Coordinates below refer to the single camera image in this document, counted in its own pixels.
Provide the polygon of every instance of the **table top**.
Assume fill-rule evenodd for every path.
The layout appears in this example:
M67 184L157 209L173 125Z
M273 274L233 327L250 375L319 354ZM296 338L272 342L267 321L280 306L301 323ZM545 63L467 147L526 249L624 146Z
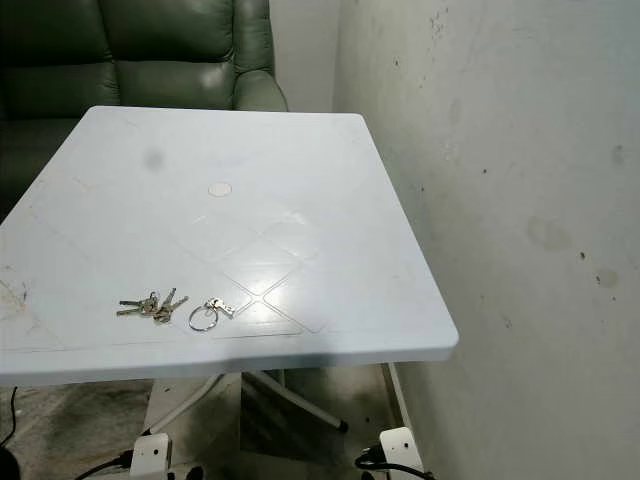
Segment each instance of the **table top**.
M169 323L115 314L172 287L189 300ZM235 315L191 330L211 297ZM444 360L457 341L359 115L93 107L0 226L2 385Z

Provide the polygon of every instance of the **key ring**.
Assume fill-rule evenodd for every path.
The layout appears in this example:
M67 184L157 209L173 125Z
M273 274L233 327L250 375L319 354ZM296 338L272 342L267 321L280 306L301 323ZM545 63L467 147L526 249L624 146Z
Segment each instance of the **key ring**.
M215 315L211 323L206 327L197 327L193 324L193 316L196 313L198 313L200 310L211 310L213 312L213 315ZM195 330L196 332L207 332L211 330L213 327L215 327L217 324L218 324L218 311L209 300L204 302L204 305L200 305L193 312L191 312L191 315L189 315L189 326L191 327L192 330Z

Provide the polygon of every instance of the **green leather sofa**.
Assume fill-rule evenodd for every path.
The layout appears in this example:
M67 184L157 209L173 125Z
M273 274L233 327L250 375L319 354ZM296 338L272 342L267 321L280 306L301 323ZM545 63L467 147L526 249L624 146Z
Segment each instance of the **green leather sofa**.
M93 105L286 111L268 0L0 0L0 220Z

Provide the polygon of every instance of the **sofa backrest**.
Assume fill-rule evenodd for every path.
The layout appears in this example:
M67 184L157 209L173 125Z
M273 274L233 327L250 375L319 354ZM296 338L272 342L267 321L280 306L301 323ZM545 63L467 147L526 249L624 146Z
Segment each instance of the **sofa backrest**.
M273 73L268 0L0 0L9 118L93 105L227 109L236 76Z

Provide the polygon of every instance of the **tile floor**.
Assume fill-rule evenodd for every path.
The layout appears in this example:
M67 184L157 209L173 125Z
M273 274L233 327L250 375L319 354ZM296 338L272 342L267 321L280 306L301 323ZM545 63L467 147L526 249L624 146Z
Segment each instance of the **tile floor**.
M23 480L68 480L132 447L149 424L203 379L105 382L19 388L18 429L7 447ZM400 425L381 366L286 372L287 387L349 423L346 434L258 384L229 375L169 424L176 478L194 463L208 480L357 480L362 448ZM0 388L0 435L10 429L10 388Z

